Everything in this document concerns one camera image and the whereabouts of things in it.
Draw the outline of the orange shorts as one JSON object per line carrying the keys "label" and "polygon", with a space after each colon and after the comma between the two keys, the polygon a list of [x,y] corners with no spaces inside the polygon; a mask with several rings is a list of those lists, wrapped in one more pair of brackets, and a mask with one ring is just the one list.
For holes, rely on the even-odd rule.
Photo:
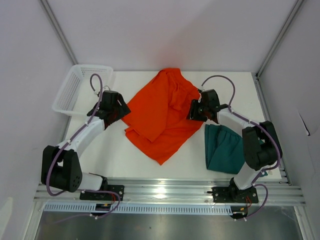
{"label": "orange shorts", "polygon": [[127,104],[125,136],[146,156],[163,165],[203,122],[187,118],[198,89],[178,68],[165,68]]}

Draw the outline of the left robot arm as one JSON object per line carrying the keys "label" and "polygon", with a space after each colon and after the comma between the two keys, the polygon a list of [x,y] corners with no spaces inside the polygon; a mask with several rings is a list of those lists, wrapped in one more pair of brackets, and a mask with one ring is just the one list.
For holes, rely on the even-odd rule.
{"label": "left robot arm", "polygon": [[98,102],[75,133],[56,146],[48,145],[42,153],[41,182],[48,194],[56,197],[64,192],[90,191],[97,200],[108,196],[105,177],[84,173],[80,157],[91,142],[111,124],[131,112],[123,96],[112,90],[103,91]]}

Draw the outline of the green shorts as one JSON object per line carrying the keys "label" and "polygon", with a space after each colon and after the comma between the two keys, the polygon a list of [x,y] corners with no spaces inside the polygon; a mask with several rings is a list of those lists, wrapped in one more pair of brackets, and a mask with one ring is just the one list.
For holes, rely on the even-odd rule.
{"label": "green shorts", "polygon": [[205,125],[204,147],[207,170],[236,175],[245,163],[242,137],[226,126]]}

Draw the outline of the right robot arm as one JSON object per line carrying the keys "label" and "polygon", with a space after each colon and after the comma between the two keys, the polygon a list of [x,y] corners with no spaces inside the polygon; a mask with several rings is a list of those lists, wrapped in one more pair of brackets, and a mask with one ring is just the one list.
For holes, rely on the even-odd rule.
{"label": "right robot arm", "polygon": [[246,197],[246,189],[254,186],[266,171],[279,167],[282,150],[272,122],[257,123],[234,111],[229,104],[221,104],[214,89],[200,90],[200,99],[191,102],[188,119],[207,120],[225,126],[242,138],[244,164],[230,181],[228,196],[234,202]]}

